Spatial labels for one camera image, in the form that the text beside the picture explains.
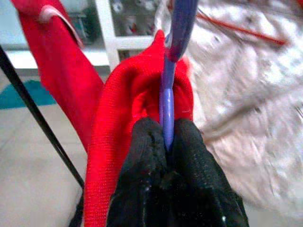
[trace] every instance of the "floor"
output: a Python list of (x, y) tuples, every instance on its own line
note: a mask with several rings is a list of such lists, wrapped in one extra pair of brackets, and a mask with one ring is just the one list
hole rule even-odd
[[(39, 77), (22, 77), (37, 79)], [(0, 91), (9, 82), (0, 72)], [(87, 155), (58, 105), (39, 107), (80, 174)], [(26, 108), (0, 110), (0, 226), (66, 227), (81, 189)], [(299, 221), (245, 205), (250, 227), (299, 227)]]

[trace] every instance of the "white cloth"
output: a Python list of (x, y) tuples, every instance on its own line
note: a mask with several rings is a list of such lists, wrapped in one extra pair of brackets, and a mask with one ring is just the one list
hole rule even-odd
[[(295, 0), (245, 2), (201, 0), (198, 7), (287, 44), (279, 48), (197, 18), (186, 51), (194, 122), (238, 194), (303, 218), (303, 11)], [(167, 33), (166, 5), (155, 26)]]

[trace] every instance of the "black rod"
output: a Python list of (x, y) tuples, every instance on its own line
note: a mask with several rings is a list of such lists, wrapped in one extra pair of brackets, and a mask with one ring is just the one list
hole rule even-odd
[(24, 103), (30, 110), (31, 114), (43, 130), (44, 134), (47, 136), (49, 141), (52, 143), (53, 147), (57, 151), (58, 155), (62, 159), (62, 161), (65, 163), (71, 174), (75, 177), (76, 181), (79, 183), (81, 188), (84, 188), (84, 181), (80, 174), (78, 173), (77, 169), (71, 162), (70, 158), (64, 151), (63, 147), (59, 143), (58, 139), (56, 138), (55, 134), (53, 133), (52, 129), (49, 127), (48, 123), (46, 122), (45, 118), (41, 114), (40, 110), (34, 103), (32, 97), (26, 90), (25, 86), (23, 85), (22, 81), (18, 77), (13, 65), (9, 61), (6, 53), (0, 46), (0, 67), (2, 68), (4, 74), (7, 76), (9, 81), (12, 83), (15, 90), (18, 92), (20, 97), (23, 99)]

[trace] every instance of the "red fabric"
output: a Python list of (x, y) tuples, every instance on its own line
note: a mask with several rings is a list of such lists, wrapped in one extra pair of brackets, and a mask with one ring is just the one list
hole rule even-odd
[[(103, 85), (60, 18), (53, 17), (47, 24), (37, 21), (39, 9), (45, 3), (66, 15), (58, 0), (13, 2), (19, 10), (43, 84), (64, 110), (88, 150), (85, 226), (102, 227), (110, 196), (129, 150), (134, 123), (146, 116), (159, 120), (164, 34), (159, 31), (147, 50), (123, 61)], [(187, 74), (187, 64), (180, 61), (173, 88), (176, 119), (192, 120), (193, 94)]]

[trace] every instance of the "teal mat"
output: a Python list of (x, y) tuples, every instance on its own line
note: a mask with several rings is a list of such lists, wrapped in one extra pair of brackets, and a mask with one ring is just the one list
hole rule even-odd
[[(39, 81), (29, 80), (24, 83), (27, 91), (31, 95), (36, 105), (52, 105), (56, 101), (48, 91), (41, 85)], [(10, 109), (24, 107), (23, 100), (18, 95), (17, 91), (10, 84), (0, 93), (0, 109)]]

